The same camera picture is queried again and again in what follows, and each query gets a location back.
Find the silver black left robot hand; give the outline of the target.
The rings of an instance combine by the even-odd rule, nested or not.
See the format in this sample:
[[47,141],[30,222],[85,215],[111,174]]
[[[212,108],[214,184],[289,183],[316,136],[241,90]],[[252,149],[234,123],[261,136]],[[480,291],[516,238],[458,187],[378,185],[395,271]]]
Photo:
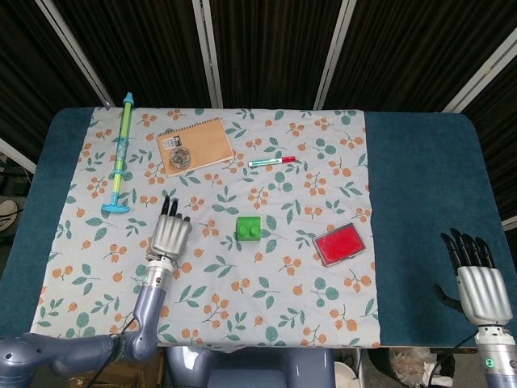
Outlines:
[[179,201],[165,196],[150,242],[150,254],[177,261],[181,258],[192,231],[191,219],[178,212]]

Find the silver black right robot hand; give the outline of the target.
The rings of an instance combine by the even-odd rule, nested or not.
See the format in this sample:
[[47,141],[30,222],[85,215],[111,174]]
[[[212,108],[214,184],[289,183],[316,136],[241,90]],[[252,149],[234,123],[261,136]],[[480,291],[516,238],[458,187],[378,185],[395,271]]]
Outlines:
[[439,301],[478,327],[507,325],[513,319],[510,299],[485,240],[454,228],[440,237],[452,263],[460,298],[449,297],[435,284],[433,289]]

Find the green toy brick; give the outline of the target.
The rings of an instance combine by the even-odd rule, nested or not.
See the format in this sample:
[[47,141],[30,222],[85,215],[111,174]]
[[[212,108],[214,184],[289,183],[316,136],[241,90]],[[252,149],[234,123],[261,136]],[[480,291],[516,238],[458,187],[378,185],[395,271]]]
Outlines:
[[262,237],[262,218],[241,216],[236,221],[236,237],[238,241],[256,242]]

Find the floral printed tablecloth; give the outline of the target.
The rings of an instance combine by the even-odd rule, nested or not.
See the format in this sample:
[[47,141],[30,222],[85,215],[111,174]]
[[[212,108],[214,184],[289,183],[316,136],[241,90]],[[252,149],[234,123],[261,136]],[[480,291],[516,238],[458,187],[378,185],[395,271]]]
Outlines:
[[[138,108],[132,114],[120,203],[102,210],[122,111],[96,108],[80,147],[31,330],[57,338],[134,330],[150,239],[166,195],[192,231],[158,323],[162,345],[373,348],[380,343],[365,117],[358,110]],[[213,118],[233,157],[167,176],[157,138]],[[296,161],[249,168],[248,162]],[[262,237],[238,241],[241,216]],[[324,266],[313,238],[353,223],[366,249]]]

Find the green blue toy syringe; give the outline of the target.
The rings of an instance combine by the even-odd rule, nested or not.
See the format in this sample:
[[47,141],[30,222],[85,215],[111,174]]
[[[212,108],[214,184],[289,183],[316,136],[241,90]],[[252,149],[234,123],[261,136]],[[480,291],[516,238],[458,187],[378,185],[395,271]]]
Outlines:
[[133,104],[134,100],[132,92],[128,92],[123,101],[123,111],[116,148],[116,160],[112,171],[113,185],[111,190],[111,199],[108,204],[102,205],[102,210],[107,213],[127,213],[129,211],[128,206],[119,204],[119,198],[120,186],[124,176],[124,164],[128,148],[128,135],[131,125]]

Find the clear plastic bag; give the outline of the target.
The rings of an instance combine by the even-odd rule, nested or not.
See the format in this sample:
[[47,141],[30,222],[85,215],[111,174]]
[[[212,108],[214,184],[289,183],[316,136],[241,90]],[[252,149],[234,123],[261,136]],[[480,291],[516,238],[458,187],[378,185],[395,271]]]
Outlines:
[[441,375],[437,355],[429,348],[392,348],[389,362],[397,379],[409,388],[452,388],[453,378]]

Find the brown spiral notebook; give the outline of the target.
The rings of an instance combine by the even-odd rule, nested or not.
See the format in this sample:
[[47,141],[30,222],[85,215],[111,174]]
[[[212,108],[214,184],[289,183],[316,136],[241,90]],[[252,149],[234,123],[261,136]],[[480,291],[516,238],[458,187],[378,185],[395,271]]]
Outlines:
[[[158,136],[157,144],[167,176],[180,175],[226,162],[233,157],[233,150],[220,118],[179,129],[167,129]],[[175,169],[170,164],[170,153],[176,147],[188,148],[191,153],[191,165],[186,170]]]

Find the red capped marker pen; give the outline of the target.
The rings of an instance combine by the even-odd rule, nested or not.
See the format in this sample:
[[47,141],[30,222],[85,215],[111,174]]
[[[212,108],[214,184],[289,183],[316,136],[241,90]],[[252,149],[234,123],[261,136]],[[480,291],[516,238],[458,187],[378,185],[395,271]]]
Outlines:
[[254,160],[254,161],[248,162],[248,167],[249,168],[266,167],[266,166],[290,163],[290,162],[295,162],[295,161],[296,161],[296,157],[295,156],[287,156],[287,157],[281,157],[281,158],[259,159],[259,160]]

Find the teal felt table cover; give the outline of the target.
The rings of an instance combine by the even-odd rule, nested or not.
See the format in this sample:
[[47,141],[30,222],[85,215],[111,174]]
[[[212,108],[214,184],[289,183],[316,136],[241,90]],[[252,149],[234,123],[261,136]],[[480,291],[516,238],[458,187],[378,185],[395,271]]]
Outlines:
[[[31,333],[53,227],[73,174],[73,153],[94,110],[64,110],[51,124],[8,267],[0,281],[0,339]],[[472,123],[459,114],[364,113],[380,325],[378,346],[452,346],[474,327],[433,286],[458,294],[440,235],[485,239],[517,294],[511,256]]]

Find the cardboard box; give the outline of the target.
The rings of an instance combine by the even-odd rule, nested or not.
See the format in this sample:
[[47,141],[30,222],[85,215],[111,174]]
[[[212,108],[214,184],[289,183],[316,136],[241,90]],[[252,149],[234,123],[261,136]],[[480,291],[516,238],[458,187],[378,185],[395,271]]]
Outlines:
[[145,363],[116,362],[97,377],[90,388],[161,388],[165,372],[162,350]]

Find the red ink pad case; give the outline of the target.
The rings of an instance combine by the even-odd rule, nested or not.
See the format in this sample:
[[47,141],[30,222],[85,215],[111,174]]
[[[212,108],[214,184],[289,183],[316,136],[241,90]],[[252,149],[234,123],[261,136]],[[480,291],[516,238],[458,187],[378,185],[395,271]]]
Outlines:
[[366,249],[353,223],[313,238],[313,245],[322,264],[327,267],[351,259]]

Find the blue-grey robot torso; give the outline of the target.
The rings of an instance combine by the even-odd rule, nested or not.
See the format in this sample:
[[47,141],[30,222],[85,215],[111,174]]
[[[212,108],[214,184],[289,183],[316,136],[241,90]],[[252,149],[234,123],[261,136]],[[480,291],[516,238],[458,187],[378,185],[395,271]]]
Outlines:
[[335,388],[327,348],[242,348],[224,353],[199,347],[166,350],[174,388]]

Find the white round bin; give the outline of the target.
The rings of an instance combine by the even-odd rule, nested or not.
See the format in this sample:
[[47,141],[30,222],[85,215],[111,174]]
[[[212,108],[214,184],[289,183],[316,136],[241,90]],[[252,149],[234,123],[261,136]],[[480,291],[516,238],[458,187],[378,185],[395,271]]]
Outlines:
[[335,361],[334,363],[335,388],[360,388],[359,379],[348,365]]

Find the white shoe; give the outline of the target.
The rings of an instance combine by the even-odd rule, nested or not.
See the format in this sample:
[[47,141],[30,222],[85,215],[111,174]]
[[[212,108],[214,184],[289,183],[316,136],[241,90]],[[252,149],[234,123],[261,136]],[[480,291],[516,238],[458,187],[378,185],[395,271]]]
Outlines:
[[19,213],[18,205],[13,200],[0,202],[0,232],[8,229]]

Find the dark folding partition screen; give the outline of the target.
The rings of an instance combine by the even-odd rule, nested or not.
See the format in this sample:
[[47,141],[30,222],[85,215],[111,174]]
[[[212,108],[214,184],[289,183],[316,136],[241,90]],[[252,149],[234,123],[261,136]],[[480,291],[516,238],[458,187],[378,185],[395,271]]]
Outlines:
[[[52,0],[115,102],[206,108],[191,0]],[[311,108],[345,0],[208,0],[226,108]],[[357,0],[325,108],[437,112],[517,28],[517,0]],[[0,139],[36,161],[52,118],[100,98],[36,0],[0,0]],[[464,109],[517,216],[517,58]]]

